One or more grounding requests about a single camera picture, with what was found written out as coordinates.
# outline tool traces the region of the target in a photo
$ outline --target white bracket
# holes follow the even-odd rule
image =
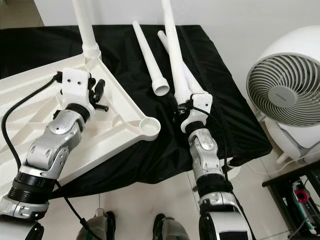
[[[95,108],[89,102],[88,81],[90,74],[74,68],[64,68],[62,71],[63,107],[68,104],[79,104],[90,113],[90,119],[95,115]]]
[[[213,103],[212,100],[212,95],[209,93],[197,93],[197,94],[193,94],[192,95],[192,100],[193,100],[193,106],[201,109],[207,113],[210,113],[211,110],[211,105]],[[207,117],[208,115],[206,115],[203,112],[200,112],[198,110],[195,109],[191,109],[190,110],[190,115],[188,116],[188,118],[186,120],[184,120],[181,123],[181,131],[183,133],[186,133],[186,126],[190,123],[194,123],[194,122],[202,122],[203,125],[206,125],[207,123]]]

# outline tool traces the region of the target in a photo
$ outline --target table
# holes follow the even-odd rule
[[[103,193],[135,182],[155,184],[192,169],[186,135],[172,122],[175,111],[169,56],[158,39],[163,25],[141,26],[171,91],[154,95],[151,78],[131,25],[95,25],[93,31],[102,60],[140,109],[161,123],[158,138],[140,141],[91,171],[64,185],[68,197]],[[218,143],[218,156],[227,156],[233,166],[268,154],[272,146],[241,95],[213,42],[199,25],[177,26],[183,60],[200,85],[213,96],[207,125]],[[66,59],[82,52],[78,26],[5,29],[0,31],[0,78]],[[62,196],[60,190],[52,198]]]

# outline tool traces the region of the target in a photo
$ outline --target fan grille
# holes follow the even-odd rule
[[[276,86],[287,87],[295,95],[290,107],[273,104],[268,93]],[[278,55],[258,63],[247,82],[252,102],[279,123],[304,127],[320,123],[320,66],[295,55]]]

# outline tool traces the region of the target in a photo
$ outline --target white wall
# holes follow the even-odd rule
[[[164,24],[161,0],[85,0],[94,25]],[[71,0],[35,0],[45,26],[76,25]],[[247,73],[285,33],[320,25],[320,0],[171,0],[176,25],[201,25],[245,98]]]

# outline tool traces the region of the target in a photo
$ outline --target hole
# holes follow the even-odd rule
[[[160,122],[153,117],[143,119],[140,122],[139,127],[142,133],[148,137],[157,136],[161,128]]]
[[[157,89],[154,89],[154,94],[157,96],[166,95],[169,92],[169,86],[159,86]]]
[[[305,195],[303,193],[298,193],[296,196],[298,199],[305,200]]]
[[[50,156],[50,153],[51,153],[51,150],[49,149],[48,151],[46,151],[45,157],[46,157],[46,158],[49,157],[49,156]]]
[[[35,152],[36,146],[33,146],[30,150],[30,152],[33,154]]]

